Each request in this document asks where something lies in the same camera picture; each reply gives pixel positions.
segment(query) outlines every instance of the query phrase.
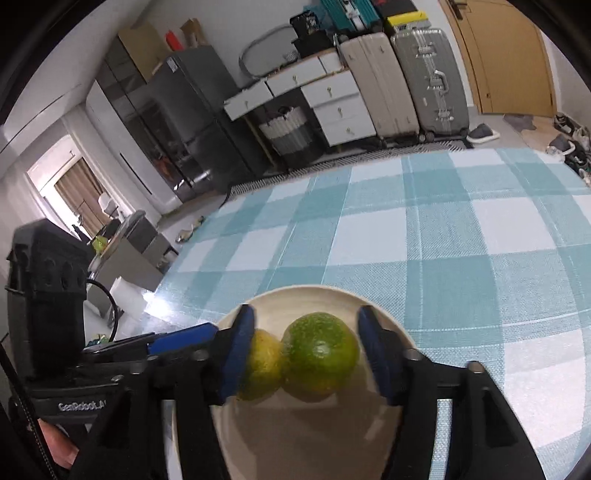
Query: teal and white tablecloth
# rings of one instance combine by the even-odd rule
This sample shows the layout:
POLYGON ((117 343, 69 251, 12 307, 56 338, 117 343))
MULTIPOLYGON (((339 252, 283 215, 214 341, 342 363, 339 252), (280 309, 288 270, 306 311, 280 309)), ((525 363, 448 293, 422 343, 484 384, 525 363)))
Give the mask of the teal and white tablecloth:
MULTIPOLYGON (((548 479, 591 440, 591 189, 528 149, 415 154, 239 197, 166 275, 148 330, 218 321, 273 288, 375 301, 432 360, 491 372, 548 479)), ((442 478, 445 426, 432 478, 442 478)))

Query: white drawer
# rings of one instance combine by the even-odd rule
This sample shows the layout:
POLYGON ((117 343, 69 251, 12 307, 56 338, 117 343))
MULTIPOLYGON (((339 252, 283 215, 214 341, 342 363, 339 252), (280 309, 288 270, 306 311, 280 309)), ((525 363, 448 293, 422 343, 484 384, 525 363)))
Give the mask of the white drawer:
POLYGON ((312 108, 339 98, 359 93, 359 88, 350 71, 331 75, 301 88, 312 108))
POLYGON ((326 125, 322 131, 331 147, 375 135, 374 124, 367 113, 326 125))
POLYGON ((249 89, 243 90, 238 95, 226 100, 224 109, 230 120, 235 120, 272 98, 273 94, 269 91, 267 84, 264 80, 261 80, 249 89))
POLYGON ((345 118, 368 113, 368 110, 361 95, 353 95, 317 106, 314 113, 318 117, 320 125, 325 126, 340 122, 345 118))
POLYGON ((273 95, 279 96, 324 76, 326 72, 318 57, 311 57, 270 76, 267 85, 273 95))
POLYGON ((340 61, 339 54, 335 51, 327 53, 326 55, 321 55, 319 59, 322 66, 326 70, 326 73, 340 72, 345 68, 343 63, 340 61))

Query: suitcase handle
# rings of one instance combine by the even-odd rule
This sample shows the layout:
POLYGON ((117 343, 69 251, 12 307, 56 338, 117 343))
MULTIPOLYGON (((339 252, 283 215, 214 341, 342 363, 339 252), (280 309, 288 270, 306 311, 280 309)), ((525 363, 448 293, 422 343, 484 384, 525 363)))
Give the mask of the suitcase handle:
POLYGON ((447 76, 445 75, 445 73, 441 72, 440 70, 435 70, 435 72, 433 72, 433 74, 436 77, 441 78, 441 82, 443 83, 443 93, 447 93, 449 92, 449 83, 447 82, 447 76))

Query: floor mat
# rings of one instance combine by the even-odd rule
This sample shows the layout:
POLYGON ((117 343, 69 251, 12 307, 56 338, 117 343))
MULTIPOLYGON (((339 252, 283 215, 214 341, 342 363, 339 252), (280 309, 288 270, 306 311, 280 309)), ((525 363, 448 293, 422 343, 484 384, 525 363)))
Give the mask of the floor mat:
POLYGON ((233 186, 226 201, 229 201, 234 197, 244 195, 245 193, 253 192, 254 190, 263 189, 269 185, 277 185, 278 183, 287 180, 304 177, 311 173, 318 173, 320 171, 329 170, 335 167, 344 167, 347 165, 354 165, 356 163, 380 160, 382 158, 392 157, 393 155, 410 155, 413 153, 427 153, 441 150, 457 152, 466 149, 466 144, 462 140, 447 140, 429 144, 413 145, 412 147, 387 148, 385 150, 377 150, 374 152, 351 155, 350 157, 335 158, 334 160, 328 160, 310 167, 294 170, 287 174, 274 175, 265 179, 249 181, 247 183, 241 183, 240 185, 233 186))
POLYGON ((519 133, 527 146, 534 150, 545 151, 548 144, 558 135, 551 118, 507 113, 503 119, 519 133))

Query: doorway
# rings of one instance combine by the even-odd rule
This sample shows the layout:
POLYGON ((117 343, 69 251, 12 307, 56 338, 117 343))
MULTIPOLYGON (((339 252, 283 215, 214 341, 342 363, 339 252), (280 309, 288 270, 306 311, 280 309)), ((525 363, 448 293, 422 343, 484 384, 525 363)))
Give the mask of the doorway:
POLYGON ((481 113, 554 116, 556 100, 539 29, 505 0, 439 0, 481 113))

